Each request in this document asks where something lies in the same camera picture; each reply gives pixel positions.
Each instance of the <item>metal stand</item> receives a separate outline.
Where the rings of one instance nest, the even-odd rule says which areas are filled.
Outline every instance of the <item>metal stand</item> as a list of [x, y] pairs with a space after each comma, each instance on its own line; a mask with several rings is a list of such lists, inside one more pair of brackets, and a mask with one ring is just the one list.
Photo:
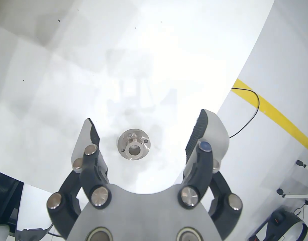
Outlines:
[[[306, 170], [308, 170], [308, 166], [304, 164], [302, 161], [297, 160], [295, 162], [298, 166], [302, 166]], [[281, 195], [282, 198], [290, 198], [290, 199], [308, 199], [308, 194], [303, 194], [303, 195], [289, 195], [289, 194], [284, 194], [284, 191], [282, 189], [277, 189], [276, 191], [277, 194]]]

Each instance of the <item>white floor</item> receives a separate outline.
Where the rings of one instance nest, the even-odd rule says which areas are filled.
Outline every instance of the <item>white floor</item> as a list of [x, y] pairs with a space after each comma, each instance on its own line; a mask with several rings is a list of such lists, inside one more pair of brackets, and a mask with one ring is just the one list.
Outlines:
[[[112, 183], [138, 193], [173, 184], [201, 108], [218, 111], [230, 135], [253, 114], [226, 95], [272, 3], [0, 0], [0, 171], [58, 190], [80, 127], [92, 117]], [[115, 148], [118, 133], [135, 125], [156, 144], [147, 163], [126, 162]], [[262, 113], [231, 139], [221, 171], [244, 209], [228, 240], [246, 240], [281, 205], [302, 205], [275, 193], [280, 186], [308, 193], [299, 158], [308, 164], [308, 151]], [[149, 180], [158, 183], [149, 187]]]

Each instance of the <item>yellow line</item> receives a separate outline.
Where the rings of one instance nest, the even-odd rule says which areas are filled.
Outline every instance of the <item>yellow line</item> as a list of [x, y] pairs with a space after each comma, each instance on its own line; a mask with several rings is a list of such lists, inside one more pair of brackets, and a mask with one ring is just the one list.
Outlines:
[[[245, 83], [237, 79], [233, 87], [250, 89]], [[257, 98], [255, 94], [249, 91], [242, 91], [237, 89], [232, 89], [232, 91], [243, 98], [245, 101], [249, 102], [252, 106], [257, 108]], [[306, 149], [308, 149], [308, 137], [306, 137], [303, 132], [301, 132], [291, 121], [289, 121], [281, 112], [274, 108], [268, 101], [258, 95], [260, 98], [260, 108], [259, 111], [268, 116], [276, 124], [282, 127], [286, 132], [293, 136], [297, 141], [299, 141]]]

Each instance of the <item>silver bolt head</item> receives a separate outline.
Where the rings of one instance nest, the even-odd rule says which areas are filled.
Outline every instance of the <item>silver bolt head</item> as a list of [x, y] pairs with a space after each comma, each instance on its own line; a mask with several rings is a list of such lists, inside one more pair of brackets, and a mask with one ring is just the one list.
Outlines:
[[198, 203], [198, 194], [191, 187], [184, 187], [180, 192], [183, 203], [189, 207], [194, 207]]
[[243, 207], [243, 203], [242, 200], [240, 199], [240, 197], [236, 194], [230, 194], [228, 197], [228, 201], [229, 201], [229, 206], [233, 209], [233, 210], [241, 210]]
[[84, 154], [87, 155], [87, 156], [90, 156], [90, 155], [94, 154], [96, 152], [96, 150], [97, 150], [97, 145], [91, 144], [91, 145], [89, 145], [85, 148]]
[[219, 172], [220, 168], [220, 163], [216, 159], [213, 159], [213, 174]]
[[56, 209], [61, 204], [61, 194], [54, 193], [47, 200], [47, 207], [51, 210]]
[[81, 167], [83, 166], [83, 158], [77, 158], [74, 162], [73, 162], [73, 169], [81, 169]]
[[95, 189], [91, 197], [92, 204], [97, 207], [104, 205], [108, 200], [108, 195], [108, 189], [103, 186]]

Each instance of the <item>white table surface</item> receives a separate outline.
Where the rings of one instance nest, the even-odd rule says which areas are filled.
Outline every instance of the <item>white table surface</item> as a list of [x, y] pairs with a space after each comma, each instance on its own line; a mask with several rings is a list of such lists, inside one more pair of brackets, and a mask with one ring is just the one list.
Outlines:
[[[0, 0], [0, 172], [55, 192], [84, 120], [109, 180], [171, 186], [200, 109], [217, 112], [274, 0]], [[151, 140], [128, 161], [125, 130]]]

